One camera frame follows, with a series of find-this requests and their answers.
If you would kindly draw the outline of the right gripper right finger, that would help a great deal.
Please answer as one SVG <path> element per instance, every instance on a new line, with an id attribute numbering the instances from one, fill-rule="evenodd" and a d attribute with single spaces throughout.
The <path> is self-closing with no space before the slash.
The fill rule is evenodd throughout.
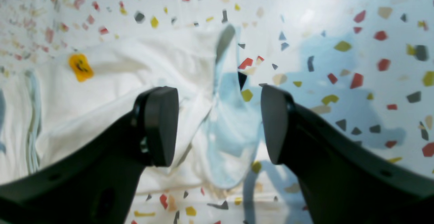
<path id="1" fill-rule="evenodd" d="M 433 223 L 431 178 L 363 149 L 285 90 L 263 86 L 261 114 L 269 158 L 297 176 L 313 223 Z"/>

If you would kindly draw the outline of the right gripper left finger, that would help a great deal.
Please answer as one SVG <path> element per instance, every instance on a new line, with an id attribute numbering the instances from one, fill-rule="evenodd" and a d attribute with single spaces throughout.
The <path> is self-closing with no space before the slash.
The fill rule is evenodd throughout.
<path id="1" fill-rule="evenodd" d="M 143 171 L 174 159 L 179 97 L 164 86 L 70 156 L 1 186 L 2 224 L 122 224 Z"/>

